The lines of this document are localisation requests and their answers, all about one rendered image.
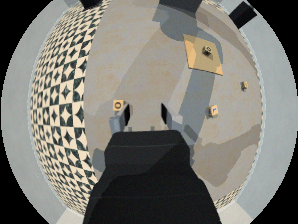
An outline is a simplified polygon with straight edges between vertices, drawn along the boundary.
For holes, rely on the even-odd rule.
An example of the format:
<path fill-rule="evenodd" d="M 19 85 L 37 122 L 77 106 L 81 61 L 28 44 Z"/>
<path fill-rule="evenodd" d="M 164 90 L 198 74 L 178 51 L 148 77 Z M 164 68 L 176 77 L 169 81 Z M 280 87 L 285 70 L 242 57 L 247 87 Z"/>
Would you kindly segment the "tan flat mat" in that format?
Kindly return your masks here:
<path fill-rule="evenodd" d="M 223 75 L 215 43 L 186 34 L 183 34 L 183 39 L 186 48 L 188 68 Z M 212 54 L 209 56 L 202 53 L 202 48 L 205 45 L 212 48 Z"/>

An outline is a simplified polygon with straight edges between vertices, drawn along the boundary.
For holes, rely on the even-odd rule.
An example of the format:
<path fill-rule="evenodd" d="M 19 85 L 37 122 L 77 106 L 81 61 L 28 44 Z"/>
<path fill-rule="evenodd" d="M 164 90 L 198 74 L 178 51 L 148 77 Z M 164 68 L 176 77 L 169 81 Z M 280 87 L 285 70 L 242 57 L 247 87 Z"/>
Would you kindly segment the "tan block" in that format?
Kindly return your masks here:
<path fill-rule="evenodd" d="M 124 104 L 124 100 L 113 100 L 113 111 L 120 111 Z"/>
<path fill-rule="evenodd" d="M 208 107 L 206 107 L 206 109 L 207 109 L 207 113 L 209 116 L 218 114 L 217 105 L 208 106 Z"/>
<path fill-rule="evenodd" d="M 247 89 L 248 88 L 247 87 L 247 82 L 245 82 L 245 81 L 241 82 L 241 88 Z"/>
<path fill-rule="evenodd" d="M 205 45 L 202 48 L 202 53 L 209 56 L 210 54 L 212 54 L 212 48 L 208 47 L 207 45 Z"/>

